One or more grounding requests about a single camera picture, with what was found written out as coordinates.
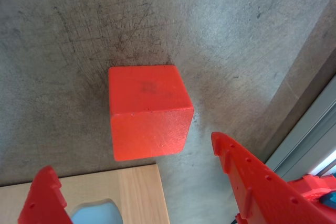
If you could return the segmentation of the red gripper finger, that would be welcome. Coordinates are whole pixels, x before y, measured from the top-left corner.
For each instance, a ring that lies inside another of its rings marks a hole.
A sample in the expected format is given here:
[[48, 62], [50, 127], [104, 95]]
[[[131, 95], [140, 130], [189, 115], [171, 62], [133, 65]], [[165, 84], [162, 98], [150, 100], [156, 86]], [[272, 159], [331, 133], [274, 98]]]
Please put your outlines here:
[[335, 192], [333, 175], [286, 182], [230, 136], [213, 132], [211, 140], [232, 186], [237, 223], [335, 223], [335, 209], [320, 201]]
[[18, 223], [72, 223], [65, 211], [67, 203], [60, 191], [61, 182], [51, 166], [41, 169], [33, 179]]

